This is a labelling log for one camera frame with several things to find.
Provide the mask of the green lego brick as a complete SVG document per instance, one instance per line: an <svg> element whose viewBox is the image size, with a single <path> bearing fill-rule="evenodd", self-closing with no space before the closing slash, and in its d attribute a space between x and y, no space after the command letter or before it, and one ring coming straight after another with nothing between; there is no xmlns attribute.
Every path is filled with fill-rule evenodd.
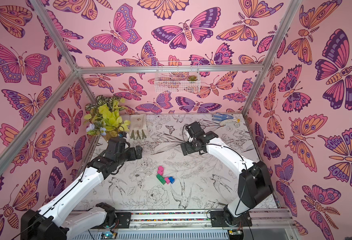
<svg viewBox="0 0 352 240"><path fill-rule="evenodd" d="M163 185L166 184L166 181L165 181L165 179L163 178L162 175L157 174L157 175L156 175L156 178L157 178Z"/></svg>

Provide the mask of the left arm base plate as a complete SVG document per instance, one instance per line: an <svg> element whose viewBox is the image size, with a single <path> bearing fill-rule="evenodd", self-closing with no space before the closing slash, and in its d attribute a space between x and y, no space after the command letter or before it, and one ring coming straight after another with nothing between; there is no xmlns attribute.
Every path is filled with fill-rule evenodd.
<svg viewBox="0 0 352 240"><path fill-rule="evenodd" d="M91 229L128 229L131 223L131 216L131 212L115 212L113 214L107 214L106 219L101 223L101 225L92 227Z"/></svg>

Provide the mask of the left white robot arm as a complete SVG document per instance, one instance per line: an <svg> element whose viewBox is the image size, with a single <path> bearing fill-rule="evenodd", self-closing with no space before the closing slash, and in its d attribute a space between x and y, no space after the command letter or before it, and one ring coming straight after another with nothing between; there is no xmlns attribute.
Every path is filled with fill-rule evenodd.
<svg viewBox="0 0 352 240"><path fill-rule="evenodd" d="M142 158L143 148L132 147L125 138L111 138L107 148L92 159L65 190L37 211L28 210L21 218L21 240L70 240L93 227L114 228L116 209L98 203L85 213L70 217L74 208L97 185L116 175L129 161Z"/></svg>

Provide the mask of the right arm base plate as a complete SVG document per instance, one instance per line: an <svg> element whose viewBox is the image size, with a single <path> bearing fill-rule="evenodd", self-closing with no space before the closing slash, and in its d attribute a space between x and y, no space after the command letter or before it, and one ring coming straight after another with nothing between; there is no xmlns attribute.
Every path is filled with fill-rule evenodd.
<svg viewBox="0 0 352 240"><path fill-rule="evenodd" d="M213 227L251 227L253 225L249 212L233 217L226 211L208 211L207 217L211 220Z"/></svg>

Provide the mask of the blue lego brick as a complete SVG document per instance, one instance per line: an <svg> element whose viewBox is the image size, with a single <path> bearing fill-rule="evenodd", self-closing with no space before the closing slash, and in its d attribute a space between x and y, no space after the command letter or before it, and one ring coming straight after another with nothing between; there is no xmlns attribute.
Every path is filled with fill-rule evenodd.
<svg viewBox="0 0 352 240"><path fill-rule="evenodd" d="M171 184L173 184L175 182L175 179L173 177L169 177L168 179L169 179Z"/></svg>

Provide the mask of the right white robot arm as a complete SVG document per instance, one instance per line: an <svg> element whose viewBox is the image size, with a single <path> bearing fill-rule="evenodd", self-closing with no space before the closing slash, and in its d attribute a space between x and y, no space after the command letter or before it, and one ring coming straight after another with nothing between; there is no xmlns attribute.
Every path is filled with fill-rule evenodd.
<svg viewBox="0 0 352 240"><path fill-rule="evenodd" d="M181 144L183 155L210 154L225 164L238 179L238 196L224 207L224 217L230 226L240 222L241 216L255 208L274 192L266 164L248 159L230 148L219 136L205 132L201 124L185 125L182 135L187 140Z"/></svg>

